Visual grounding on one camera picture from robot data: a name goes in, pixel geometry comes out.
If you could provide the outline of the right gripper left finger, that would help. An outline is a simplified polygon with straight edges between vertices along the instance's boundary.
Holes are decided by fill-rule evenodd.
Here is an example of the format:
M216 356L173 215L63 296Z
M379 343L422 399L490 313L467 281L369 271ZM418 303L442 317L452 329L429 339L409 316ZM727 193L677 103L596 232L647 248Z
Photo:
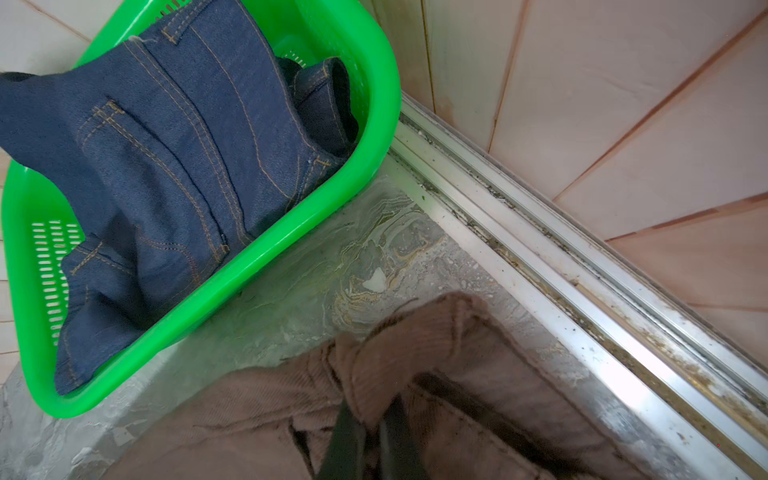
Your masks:
M317 480L362 480L366 469L367 430L347 402L341 404Z

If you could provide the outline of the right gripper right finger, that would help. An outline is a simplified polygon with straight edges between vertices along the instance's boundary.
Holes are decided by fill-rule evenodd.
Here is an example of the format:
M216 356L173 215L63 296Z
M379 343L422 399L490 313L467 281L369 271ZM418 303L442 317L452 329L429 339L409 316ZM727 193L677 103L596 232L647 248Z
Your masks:
M380 422L379 447L380 479L429 479L400 397L392 401Z

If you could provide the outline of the brown corduroy trousers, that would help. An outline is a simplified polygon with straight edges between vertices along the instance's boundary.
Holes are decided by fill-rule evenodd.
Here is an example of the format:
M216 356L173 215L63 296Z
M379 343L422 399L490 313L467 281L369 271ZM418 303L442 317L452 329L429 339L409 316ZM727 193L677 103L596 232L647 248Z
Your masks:
M429 479L646 479L649 470L477 296L441 295L363 340L340 334L276 367L226 374L158 420L109 479L316 479L341 404L379 425L396 398Z

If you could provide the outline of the blue denim jeans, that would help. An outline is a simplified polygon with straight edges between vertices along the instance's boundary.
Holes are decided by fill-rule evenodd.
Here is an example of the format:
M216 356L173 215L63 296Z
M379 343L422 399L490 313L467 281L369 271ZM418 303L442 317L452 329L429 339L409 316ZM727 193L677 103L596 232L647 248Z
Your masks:
M69 394L334 175L356 145L335 57L274 54L239 1L193 1L71 71L1 77L1 146L65 195Z

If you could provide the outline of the green plastic basket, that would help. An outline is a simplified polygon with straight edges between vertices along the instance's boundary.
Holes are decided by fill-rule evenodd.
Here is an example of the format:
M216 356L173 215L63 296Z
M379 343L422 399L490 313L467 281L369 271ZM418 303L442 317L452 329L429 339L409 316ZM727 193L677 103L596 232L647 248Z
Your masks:
M122 3L73 69L190 2ZM384 33L363 6L355 1L239 2L276 56L303 67L331 57L343 62L358 124L355 148L334 175L107 361L91 381L66 395L54 385L69 300L61 264L85 236L57 186L10 156L2 230L21 365L33 400L52 417L72 418L91 410L157 353L193 331L272 259L352 199L376 175L393 140L401 104L398 69Z

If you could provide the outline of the right aluminium frame rail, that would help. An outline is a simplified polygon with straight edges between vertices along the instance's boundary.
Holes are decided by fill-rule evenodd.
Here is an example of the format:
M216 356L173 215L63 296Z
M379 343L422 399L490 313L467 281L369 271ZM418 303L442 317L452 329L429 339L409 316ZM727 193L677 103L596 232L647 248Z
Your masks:
M384 171L702 479L767 475L767 375L404 97Z

